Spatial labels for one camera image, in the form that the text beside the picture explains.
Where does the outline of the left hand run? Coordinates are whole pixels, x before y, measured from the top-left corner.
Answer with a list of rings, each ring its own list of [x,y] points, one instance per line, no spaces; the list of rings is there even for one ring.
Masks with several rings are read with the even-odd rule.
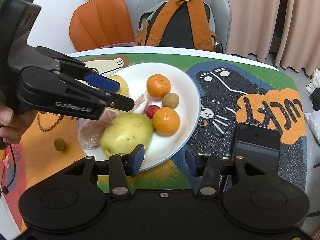
[[[1,102],[1,129],[0,134],[3,142],[18,144],[22,135],[31,126],[38,111],[29,110],[23,114],[15,115],[13,110]]]

